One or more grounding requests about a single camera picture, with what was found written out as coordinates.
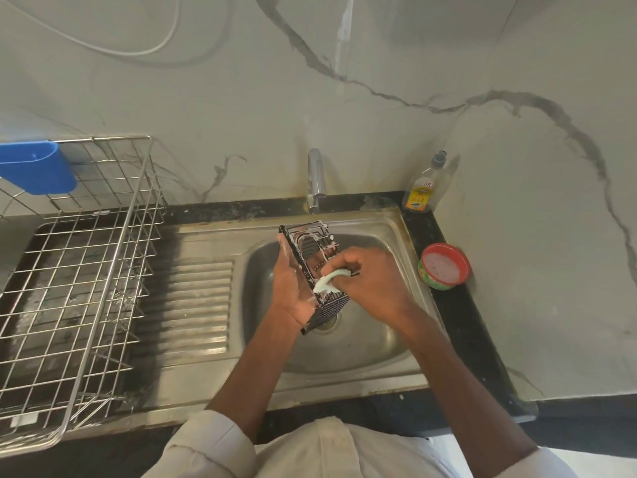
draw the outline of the yellow label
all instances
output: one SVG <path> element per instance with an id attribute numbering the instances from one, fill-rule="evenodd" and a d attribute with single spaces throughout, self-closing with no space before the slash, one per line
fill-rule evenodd
<path id="1" fill-rule="evenodd" d="M 425 183 L 423 186 L 413 188 L 405 206 L 415 211 L 424 211 L 433 192 L 434 183 Z"/>

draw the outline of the person's left hand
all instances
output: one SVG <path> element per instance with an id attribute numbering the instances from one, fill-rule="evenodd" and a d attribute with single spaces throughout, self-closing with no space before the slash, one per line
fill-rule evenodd
<path id="1" fill-rule="evenodd" d="M 299 330 L 308 323 L 317 301 L 283 234 L 277 235 L 279 257 L 274 267 L 271 310 L 291 318 Z"/>

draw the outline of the white shirt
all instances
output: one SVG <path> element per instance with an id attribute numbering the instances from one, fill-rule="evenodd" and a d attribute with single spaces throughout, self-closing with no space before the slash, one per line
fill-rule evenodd
<path id="1" fill-rule="evenodd" d="M 144 478 L 459 478 L 425 438 L 404 438 L 318 419 L 254 446 L 223 414 L 204 410 L 179 429 Z M 577 478 L 538 449 L 499 478 Z"/>

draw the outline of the blue container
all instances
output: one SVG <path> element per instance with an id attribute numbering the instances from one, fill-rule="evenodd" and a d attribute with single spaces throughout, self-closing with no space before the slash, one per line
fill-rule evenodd
<path id="1" fill-rule="evenodd" d="M 52 141 L 0 144 L 0 176 L 31 194 L 69 193 L 78 184 Z"/>

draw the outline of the sink drain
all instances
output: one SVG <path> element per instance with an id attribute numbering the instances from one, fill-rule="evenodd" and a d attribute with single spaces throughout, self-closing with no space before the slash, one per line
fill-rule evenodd
<path id="1" fill-rule="evenodd" d="M 336 317 L 325 322 L 322 326 L 316 327 L 312 332 L 315 332 L 316 334 L 319 334 L 319 335 L 331 334 L 336 329 L 338 329 L 340 323 L 341 323 L 341 312 L 337 313 Z"/>

